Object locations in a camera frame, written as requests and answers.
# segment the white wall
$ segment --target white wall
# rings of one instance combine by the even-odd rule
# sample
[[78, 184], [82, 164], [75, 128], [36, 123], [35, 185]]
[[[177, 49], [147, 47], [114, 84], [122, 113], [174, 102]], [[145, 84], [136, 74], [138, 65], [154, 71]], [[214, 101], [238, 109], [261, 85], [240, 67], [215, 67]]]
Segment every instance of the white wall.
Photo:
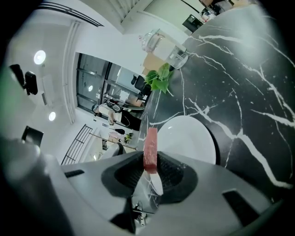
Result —
[[143, 71], [147, 55], [142, 51], [138, 34], [122, 35], [108, 27], [81, 25], [76, 52], [98, 57], [137, 74]]
[[188, 36], [168, 22], [149, 14], [135, 12], [133, 17], [124, 21], [124, 35], [107, 27], [95, 28], [81, 25], [76, 52], [98, 57], [126, 68], [136, 74], [142, 74], [143, 61], [147, 55], [141, 48], [139, 35], [145, 35], [153, 29], [161, 28], [179, 43]]
[[1, 70], [0, 94], [0, 135], [6, 139], [19, 139], [36, 105], [7, 67]]
[[201, 4], [201, 2], [199, 0], [184, 0], [184, 1], [187, 2], [188, 4], [190, 4], [193, 8], [195, 8], [199, 12], [201, 12], [205, 9], [203, 4]]
[[[201, 3], [200, 5], [202, 7], [199, 7], [199, 2], [197, 0], [186, 1], [190, 5], [194, 6], [199, 12], [204, 9], [204, 6]], [[192, 14], [196, 18], [201, 17], [198, 12], [196, 12], [194, 9], [181, 2], [180, 0], [156, 0], [146, 9], [146, 11], [170, 22], [171, 24], [177, 26], [183, 32], [186, 31], [187, 28], [182, 24], [190, 16], [190, 14]]]
[[180, 44], [183, 44], [188, 38], [178, 27], [149, 12], [137, 11], [122, 25], [126, 35], [145, 35], [154, 29], [161, 29]]
[[136, 12], [138, 11], [144, 11], [153, 1], [155, 0], [140, 0], [132, 9], [131, 11], [127, 14], [127, 16], [125, 17], [125, 19], [123, 20], [123, 22], [121, 23], [123, 28], [125, 21], [129, 21]]
[[121, 20], [118, 13], [112, 7], [109, 0], [81, 0], [93, 10], [98, 12], [104, 19], [111, 23], [119, 32], [123, 33], [124, 29], [121, 26]]
[[97, 11], [95, 11], [94, 9], [92, 9], [91, 7], [89, 7], [88, 5], [86, 5], [85, 3], [83, 3], [80, 0], [50, 0], [50, 2], [59, 3], [62, 5], [65, 5], [69, 8], [72, 8], [76, 11], [79, 11], [79, 12], [85, 14], [86, 16], [92, 18], [93, 20], [96, 20], [97, 22], [101, 23], [105, 27], [108, 27], [112, 30], [119, 32], [118, 29], [114, 25], [112, 25], [107, 19], [105, 19]]
[[[18, 115], [23, 118], [19, 121], [23, 126], [28, 125], [44, 132], [41, 151], [54, 154], [57, 141], [69, 124], [63, 102], [62, 60], [71, 20], [63, 16], [51, 15], [48, 11], [42, 13], [44, 18], [41, 11], [36, 11], [14, 36], [8, 47], [6, 65], [20, 64], [24, 74], [27, 71], [36, 74], [38, 94], [31, 94], [23, 97], [22, 100], [14, 101], [20, 107], [12, 108], [17, 109]], [[35, 53], [39, 50], [44, 50], [46, 53], [43, 65], [36, 65], [33, 60]], [[42, 78], [52, 80], [54, 96], [51, 107], [45, 106], [41, 98], [41, 93], [44, 91]], [[33, 110], [27, 106], [30, 101], [35, 104]], [[48, 116], [52, 111], [56, 112], [56, 119], [51, 122]]]

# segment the red food item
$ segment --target red food item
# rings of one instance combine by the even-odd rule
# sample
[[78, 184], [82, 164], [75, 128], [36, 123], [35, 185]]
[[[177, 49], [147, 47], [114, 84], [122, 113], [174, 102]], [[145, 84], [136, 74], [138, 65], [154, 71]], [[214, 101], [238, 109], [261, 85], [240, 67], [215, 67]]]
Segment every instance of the red food item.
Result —
[[157, 173], [157, 128], [149, 128], [143, 149], [143, 168], [149, 174]]

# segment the ceiling light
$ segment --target ceiling light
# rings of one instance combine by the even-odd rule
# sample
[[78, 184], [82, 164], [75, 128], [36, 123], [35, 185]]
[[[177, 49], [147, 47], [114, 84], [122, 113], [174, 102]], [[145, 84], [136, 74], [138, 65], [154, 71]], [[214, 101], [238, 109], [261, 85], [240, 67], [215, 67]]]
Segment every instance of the ceiling light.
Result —
[[35, 56], [34, 56], [34, 62], [37, 65], [42, 64], [45, 61], [46, 58], [46, 53], [42, 50], [36, 52]]
[[55, 112], [51, 112], [51, 113], [49, 114], [49, 116], [48, 116], [48, 119], [49, 119], [50, 121], [54, 121], [55, 117], [56, 117]]

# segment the white marble veining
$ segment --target white marble veining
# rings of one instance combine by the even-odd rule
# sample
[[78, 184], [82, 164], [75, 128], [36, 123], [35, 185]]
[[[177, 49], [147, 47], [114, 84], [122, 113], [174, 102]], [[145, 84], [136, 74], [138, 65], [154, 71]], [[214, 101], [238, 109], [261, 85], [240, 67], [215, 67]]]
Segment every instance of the white marble veining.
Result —
[[180, 69], [180, 74], [181, 74], [181, 81], [182, 81], [182, 84], [183, 84], [183, 114], [185, 114], [185, 106], [184, 106], [184, 79], [183, 79], [183, 72], [181, 71]]
[[[147, 132], [146, 132], [146, 134], [147, 134], [148, 133], [148, 113], [147, 112], [142, 116], [141, 127], [142, 127], [142, 125], [143, 125], [143, 123], [145, 122], [146, 119], [147, 119]], [[142, 134], [142, 129], [140, 128], [137, 142], [139, 142], [139, 141], [144, 142], [146, 140], [146, 134], [143, 134], [144, 137], [143, 138], [140, 138], [141, 134]]]
[[215, 123], [217, 124], [219, 127], [221, 127], [221, 129], [224, 131], [224, 133], [231, 139], [231, 140], [235, 140], [235, 139], [240, 139], [241, 141], [244, 142], [244, 144], [248, 147], [250, 153], [262, 164], [267, 176], [269, 177], [270, 181], [278, 187], [282, 187], [282, 188], [287, 188], [287, 189], [291, 189], [293, 188], [292, 184], [286, 183], [286, 182], [282, 182], [282, 181], [278, 181], [274, 174], [271, 171], [271, 168], [268, 165], [268, 162], [266, 160], [266, 158], [257, 150], [257, 148], [255, 147], [255, 145], [252, 143], [251, 139], [243, 133], [243, 128], [240, 129], [239, 133], [237, 135], [232, 134], [231, 130], [224, 125], [223, 123], [219, 122], [219, 121], [215, 121], [212, 120], [208, 115], [206, 115], [201, 109], [200, 107], [197, 105], [196, 102], [193, 102], [190, 98], [189, 98], [190, 102], [194, 104], [194, 106], [197, 108], [197, 110], [200, 112], [200, 115], [205, 118], [207, 121], [209, 121], [210, 123]]
[[[282, 144], [279, 142], [281, 145], [279, 148], [283, 149], [282, 153], [287, 156], [288, 161], [288, 158], [290, 158], [290, 169], [287, 170], [287, 173], [289, 174], [290, 170], [289, 177], [292, 178], [292, 150], [294, 149], [292, 149], [292, 145], [289, 144], [291, 141], [289, 135], [287, 134], [289, 130], [294, 132], [295, 112], [292, 110], [294, 104], [290, 101], [290, 98], [286, 96], [282, 83], [287, 84], [293, 82], [290, 79], [290, 73], [278, 75], [271, 74], [270, 71], [273, 71], [273, 62], [277, 60], [272, 58], [273, 54], [280, 57], [279, 60], [283, 60], [289, 68], [295, 68], [295, 64], [288, 56], [288, 51], [286, 51], [282, 46], [279, 46], [279, 43], [281, 42], [280, 36], [274, 36], [272, 30], [269, 28], [264, 29], [262, 27], [261, 31], [251, 32], [252, 40], [249, 40], [249, 32], [246, 30], [240, 30], [239, 27], [232, 29], [231, 26], [212, 25], [215, 24], [215, 22], [217, 21], [210, 21], [203, 26], [203, 28], [207, 26], [209, 31], [194, 34], [194, 37], [190, 36], [188, 39], [188, 41], [195, 44], [195, 46], [189, 49], [190, 52], [188, 52], [190, 60], [194, 60], [199, 67], [205, 67], [211, 77], [206, 77], [207, 74], [205, 70], [202, 70], [203, 74], [201, 77], [197, 74], [197, 70], [194, 71], [192, 68], [184, 66], [178, 73], [175, 73], [177, 74], [177, 79], [179, 80], [177, 84], [178, 91], [176, 90], [176, 87], [174, 87], [172, 90], [173, 94], [170, 91], [166, 94], [166, 96], [169, 96], [170, 98], [173, 97], [171, 98], [171, 102], [175, 102], [179, 99], [179, 102], [177, 102], [177, 110], [173, 110], [173, 112], [169, 111], [167, 116], [158, 115], [157, 118], [155, 118], [157, 112], [160, 112], [157, 111], [160, 100], [159, 94], [157, 101], [153, 103], [153, 106], [155, 107], [153, 119], [150, 118], [150, 122], [148, 122], [148, 124], [153, 126], [155, 125], [156, 127], [159, 125], [159, 127], [161, 127], [161, 125], [178, 115], [194, 116], [196, 119], [201, 118], [201, 121], [204, 119], [205, 123], [208, 122], [207, 124], [211, 123], [213, 126], [217, 125], [220, 127], [223, 131], [221, 133], [224, 133], [230, 139], [226, 149], [223, 149], [223, 166], [225, 168], [231, 168], [230, 161], [231, 158], [234, 157], [232, 154], [236, 153], [237, 140], [239, 140], [249, 150], [254, 162], [258, 161], [262, 165], [264, 173], [270, 180], [270, 183], [276, 187], [290, 189], [293, 185], [288, 183], [288, 179], [283, 179], [284, 181], [281, 180], [282, 177], [279, 177], [277, 171], [275, 170], [275, 156], [270, 153], [269, 155], [271, 159], [268, 159], [268, 147], [262, 146], [262, 144], [257, 141], [257, 137], [253, 136], [254, 132], [249, 130], [251, 124], [247, 119], [250, 118], [252, 123], [253, 117], [261, 117], [261, 119], [268, 121], [265, 125], [269, 125], [269, 127], [263, 127], [263, 130], [268, 132], [267, 129], [269, 129], [269, 134], [271, 134], [270, 136], [274, 137], [274, 139], [271, 139], [269, 144], [271, 144], [273, 140], [282, 141]], [[256, 59], [255, 53], [256, 51], [259, 51], [261, 47], [265, 47], [264, 50], [266, 52], [270, 51], [271, 54], [257, 54], [258, 56]], [[243, 52], [245, 52], [245, 50], [246, 52], [249, 52], [250, 55], [253, 53], [255, 60], [251, 56], [248, 57], [250, 59], [244, 57]], [[189, 69], [191, 69], [196, 75], [189, 73]], [[211, 88], [203, 92], [203, 87], [204, 89], [208, 88], [206, 85], [206, 79], [210, 79], [210, 86], [220, 86], [220, 90], [224, 89], [224, 91], [220, 93], [221, 95], [225, 92], [229, 93], [227, 96], [229, 99], [226, 97], [224, 99], [220, 99], [220, 96], [216, 96], [210, 92]], [[188, 86], [193, 87], [192, 84], [195, 85], [195, 93], [199, 91], [198, 94], [192, 94], [194, 88], [188, 88]], [[191, 98], [196, 95], [198, 98], [201, 96], [206, 98], [201, 97], [198, 101], [193, 101]], [[227, 125], [225, 125], [224, 115], [222, 115], [223, 118], [218, 118], [218, 112], [223, 113], [223, 108], [228, 106], [228, 104], [236, 117], [234, 122], [237, 122], [234, 126], [231, 126], [229, 123], [226, 123]], [[214, 112], [210, 113], [210, 110], [214, 107], [217, 107], [217, 110], [214, 109]]]
[[262, 17], [276, 20], [274, 17], [271, 17], [271, 16], [262, 16]]

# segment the kitchen counter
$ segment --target kitchen counter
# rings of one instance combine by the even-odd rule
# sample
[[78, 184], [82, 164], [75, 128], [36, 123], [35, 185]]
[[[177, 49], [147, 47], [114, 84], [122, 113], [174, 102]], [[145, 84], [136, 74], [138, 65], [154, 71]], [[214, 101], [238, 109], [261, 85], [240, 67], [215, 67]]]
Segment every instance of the kitchen counter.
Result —
[[150, 95], [138, 150], [148, 127], [192, 116], [211, 132], [218, 165], [279, 200], [293, 182], [295, 64], [275, 19], [255, 5], [229, 10], [184, 46], [190, 58], [170, 92]]

